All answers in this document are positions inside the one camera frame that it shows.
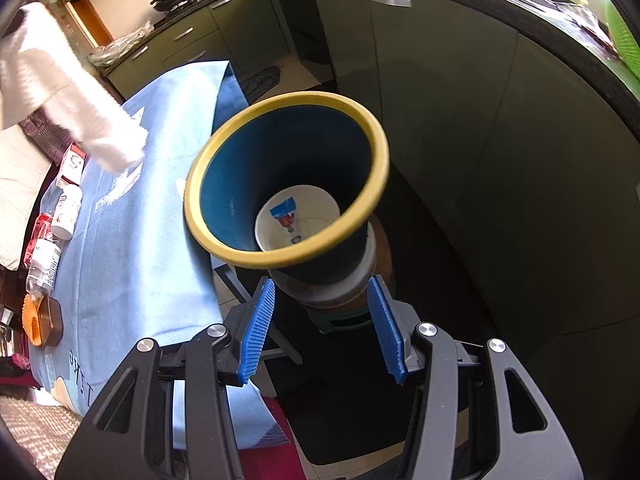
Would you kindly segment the green plastic basket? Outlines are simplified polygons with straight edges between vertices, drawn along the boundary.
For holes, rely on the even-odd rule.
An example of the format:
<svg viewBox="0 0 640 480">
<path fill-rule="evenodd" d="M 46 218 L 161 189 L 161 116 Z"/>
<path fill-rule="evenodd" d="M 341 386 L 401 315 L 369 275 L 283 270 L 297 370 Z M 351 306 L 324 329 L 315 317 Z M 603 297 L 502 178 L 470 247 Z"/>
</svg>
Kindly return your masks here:
<svg viewBox="0 0 640 480">
<path fill-rule="evenodd" d="M 639 77 L 639 45 L 612 0 L 604 0 L 605 23 L 618 56 L 634 76 Z"/>
</svg>

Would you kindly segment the blue yellow-rimmed trash bin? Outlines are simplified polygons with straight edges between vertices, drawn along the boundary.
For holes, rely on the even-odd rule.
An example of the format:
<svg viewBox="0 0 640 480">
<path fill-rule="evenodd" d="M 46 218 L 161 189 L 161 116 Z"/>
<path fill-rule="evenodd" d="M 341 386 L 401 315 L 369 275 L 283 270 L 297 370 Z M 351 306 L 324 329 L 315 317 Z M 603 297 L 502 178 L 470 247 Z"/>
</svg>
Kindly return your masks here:
<svg viewBox="0 0 640 480">
<path fill-rule="evenodd" d="M 186 180 L 184 215 L 215 258 L 267 272 L 308 307 L 338 308 L 362 295 L 375 270 L 370 218 L 389 172 L 386 135 L 370 110 L 335 93 L 291 92 L 216 130 Z M 340 216 L 298 244 L 263 252 L 258 212 L 277 192 L 303 184 L 328 192 Z"/>
</svg>

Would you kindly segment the white paper cup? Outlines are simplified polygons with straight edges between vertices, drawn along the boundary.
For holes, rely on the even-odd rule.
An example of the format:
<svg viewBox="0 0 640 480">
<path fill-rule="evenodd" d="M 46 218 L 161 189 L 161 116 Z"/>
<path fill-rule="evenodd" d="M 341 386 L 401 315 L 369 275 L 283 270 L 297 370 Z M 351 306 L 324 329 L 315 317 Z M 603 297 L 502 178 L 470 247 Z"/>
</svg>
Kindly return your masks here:
<svg viewBox="0 0 640 480">
<path fill-rule="evenodd" d="M 292 246 L 326 229 L 340 214 L 337 202 L 322 188 L 290 186 L 274 194 L 258 212 L 256 242 L 263 252 Z"/>
</svg>

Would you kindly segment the white pill bottle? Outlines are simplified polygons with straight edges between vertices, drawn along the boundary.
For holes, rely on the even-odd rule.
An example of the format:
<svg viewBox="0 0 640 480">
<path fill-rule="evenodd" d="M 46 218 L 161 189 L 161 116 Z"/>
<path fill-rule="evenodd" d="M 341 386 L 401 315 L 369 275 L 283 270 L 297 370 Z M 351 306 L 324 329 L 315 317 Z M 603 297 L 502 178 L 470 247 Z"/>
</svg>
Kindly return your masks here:
<svg viewBox="0 0 640 480">
<path fill-rule="evenodd" d="M 82 189 L 69 184 L 63 188 L 53 213 L 51 231 L 60 240 L 73 237 L 82 201 Z"/>
</svg>

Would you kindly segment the dark floor mat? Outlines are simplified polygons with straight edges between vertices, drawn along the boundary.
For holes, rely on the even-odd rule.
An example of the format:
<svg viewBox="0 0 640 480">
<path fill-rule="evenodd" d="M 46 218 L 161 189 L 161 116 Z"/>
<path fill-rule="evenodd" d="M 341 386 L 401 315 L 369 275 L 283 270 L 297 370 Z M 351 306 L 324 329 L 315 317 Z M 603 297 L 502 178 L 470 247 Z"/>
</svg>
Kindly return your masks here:
<svg viewBox="0 0 640 480">
<path fill-rule="evenodd" d="M 241 81 L 240 86 L 247 103 L 250 105 L 254 104 L 259 98 L 274 88 L 280 82 L 280 73 L 279 67 L 269 66 Z"/>
</svg>

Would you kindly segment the brown plastic tray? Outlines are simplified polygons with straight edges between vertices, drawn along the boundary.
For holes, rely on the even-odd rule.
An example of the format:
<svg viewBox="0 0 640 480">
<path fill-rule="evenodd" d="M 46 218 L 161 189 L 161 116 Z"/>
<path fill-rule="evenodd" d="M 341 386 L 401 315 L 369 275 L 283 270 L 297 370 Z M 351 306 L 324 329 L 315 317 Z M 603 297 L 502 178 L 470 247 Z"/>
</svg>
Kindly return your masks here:
<svg viewBox="0 0 640 480">
<path fill-rule="evenodd" d="M 39 307 L 38 320 L 40 323 L 41 345 L 43 347 L 56 347 L 64 333 L 60 304 L 54 298 L 44 296 Z"/>
</svg>

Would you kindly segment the clear plastic bag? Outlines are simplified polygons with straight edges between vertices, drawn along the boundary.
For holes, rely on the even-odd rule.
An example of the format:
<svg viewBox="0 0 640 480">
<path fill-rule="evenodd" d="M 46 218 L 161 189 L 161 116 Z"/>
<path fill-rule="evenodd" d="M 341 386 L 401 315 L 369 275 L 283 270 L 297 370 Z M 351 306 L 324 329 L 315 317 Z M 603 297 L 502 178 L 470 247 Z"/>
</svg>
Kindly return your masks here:
<svg viewBox="0 0 640 480">
<path fill-rule="evenodd" d="M 88 61 L 96 67 L 112 66 L 133 48 L 142 44 L 142 41 L 151 35 L 153 30 L 153 25 L 150 21 L 147 21 L 143 26 L 130 32 L 130 34 L 116 38 L 106 46 L 99 46 L 93 49 L 88 55 Z"/>
</svg>

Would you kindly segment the clear plastic water bottle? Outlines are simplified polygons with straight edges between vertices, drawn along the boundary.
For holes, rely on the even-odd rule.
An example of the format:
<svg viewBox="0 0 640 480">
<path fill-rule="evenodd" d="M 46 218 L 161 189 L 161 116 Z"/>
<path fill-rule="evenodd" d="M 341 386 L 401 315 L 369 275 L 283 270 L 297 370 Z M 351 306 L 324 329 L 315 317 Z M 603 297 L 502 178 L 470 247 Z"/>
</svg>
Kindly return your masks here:
<svg viewBox="0 0 640 480">
<path fill-rule="evenodd" d="M 50 295 L 54 289 L 61 252 L 61 247 L 54 240 L 40 238 L 36 241 L 26 278 L 29 294 L 34 297 Z"/>
</svg>

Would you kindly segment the blue tablecloth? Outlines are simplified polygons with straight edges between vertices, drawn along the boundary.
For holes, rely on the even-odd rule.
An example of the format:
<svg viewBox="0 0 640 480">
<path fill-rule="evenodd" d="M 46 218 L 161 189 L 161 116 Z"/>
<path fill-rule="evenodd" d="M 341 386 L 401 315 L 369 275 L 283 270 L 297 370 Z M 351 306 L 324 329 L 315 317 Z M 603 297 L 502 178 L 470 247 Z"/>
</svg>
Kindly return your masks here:
<svg viewBox="0 0 640 480">
<path fill-rule="evenodd" d="M 87 162 L 52 292 L 63 335 L 29 351 L 35 380 L 76 414 L 139 340 L 168 346 L 221 321 L 212 260 L 186 225 L 183 193 L 202 147 L 245 105 L 229 63 L 183 65 L 125 103 L 148 134 L 142 161 L 121 174 Z"/>
</svg>

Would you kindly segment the white cloth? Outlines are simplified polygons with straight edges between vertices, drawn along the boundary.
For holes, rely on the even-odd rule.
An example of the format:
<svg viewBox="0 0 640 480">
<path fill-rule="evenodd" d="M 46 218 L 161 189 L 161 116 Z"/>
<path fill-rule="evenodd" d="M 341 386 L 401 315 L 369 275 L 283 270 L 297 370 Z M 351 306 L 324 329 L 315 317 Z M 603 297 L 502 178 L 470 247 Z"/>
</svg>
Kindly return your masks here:
<svg viewBox="0 0 640 480">
<path fill-rule="evenodd" d="M 42 3 L 21 11 L 21 25 L 1 39 L 4 124 L 14 126 L 43 110 L 104 170 L 120 174 L 141 162 L 145 128 L 85 71 Z"/>
</svg>

